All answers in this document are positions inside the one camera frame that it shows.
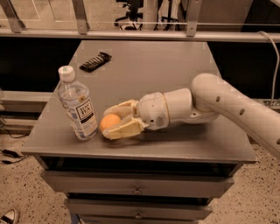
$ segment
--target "table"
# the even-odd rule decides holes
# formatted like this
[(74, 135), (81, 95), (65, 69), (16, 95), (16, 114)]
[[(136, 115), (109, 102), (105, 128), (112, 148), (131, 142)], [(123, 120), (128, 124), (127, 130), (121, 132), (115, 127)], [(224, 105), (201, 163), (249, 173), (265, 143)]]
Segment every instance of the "table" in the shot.
[[(93, 73), (79, 66), (98, 52), (112, 60)], [(90, 89), (97, 119), (107, 107), (153, 92), (188, 88), (193, 78), (220, 75), (207, 43), (81, 41), (70, 65)], [(80, 142), (56, 91), (22, 152), (44, 167), (43, 179), (63, 192), (72, 213), (88, 223), (198, 223), (208, 205), (256, 161), (247, 135), (227, 118), (145, 131), (110, 141), (101, 133)]]

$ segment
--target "white cap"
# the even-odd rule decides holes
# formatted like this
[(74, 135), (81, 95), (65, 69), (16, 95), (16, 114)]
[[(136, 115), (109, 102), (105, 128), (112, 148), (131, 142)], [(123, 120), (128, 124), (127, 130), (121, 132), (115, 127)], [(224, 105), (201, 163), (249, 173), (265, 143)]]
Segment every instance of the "white cap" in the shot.
[(59, 77), (64, 82), (71, 82), (76, 78), (76, 75), (71, 66), (61, 66), (59, 68)]

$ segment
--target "terrazzo floor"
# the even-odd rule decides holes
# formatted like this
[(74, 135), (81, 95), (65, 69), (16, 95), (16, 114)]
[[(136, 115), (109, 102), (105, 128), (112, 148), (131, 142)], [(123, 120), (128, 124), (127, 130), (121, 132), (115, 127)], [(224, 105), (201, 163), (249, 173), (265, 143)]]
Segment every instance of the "terrazzo floor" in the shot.
[[(21, 151), (27, 137), (0, 135), (0, 149)], [(213, 212), (199, 224), (280, 224), (280, 161), (253, 144), (257, 162), (234, 175), (234, 185), (210, 206)], [(0, 159), (11, 158), (0, 155)], [(41, 166), (28, 157), (17, 164), (0, 163), (0, 215), (15, 207), (18, 224), (69, 224), (66, 196), (40, 177)]]

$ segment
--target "clear bottle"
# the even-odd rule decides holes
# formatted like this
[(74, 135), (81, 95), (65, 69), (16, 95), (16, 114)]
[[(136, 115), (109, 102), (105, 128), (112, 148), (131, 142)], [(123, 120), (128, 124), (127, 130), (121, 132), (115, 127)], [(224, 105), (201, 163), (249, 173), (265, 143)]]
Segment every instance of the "clear bottle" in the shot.
[(88, 88), (76, 80), (71, 66), (59, 69), (59, 99), (71, 120), (71, 126), (80, 140), (88, 140), (97, 132), (94, 107), (89, 97)]

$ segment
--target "shoe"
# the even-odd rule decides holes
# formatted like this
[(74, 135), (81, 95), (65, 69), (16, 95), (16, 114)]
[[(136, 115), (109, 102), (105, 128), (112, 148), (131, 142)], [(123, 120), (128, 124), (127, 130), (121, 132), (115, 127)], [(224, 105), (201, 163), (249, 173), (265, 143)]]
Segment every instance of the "shoe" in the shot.
[(141, 24), (138, 24), (137, 21), (129, 21), (128, 24), (124, 24), (120, 26), (121, 31), (141, 31)]
[(0, 224), (17, 224), (18, 216), (18, 211), (16, 209), (11, 209), (1, 217)]

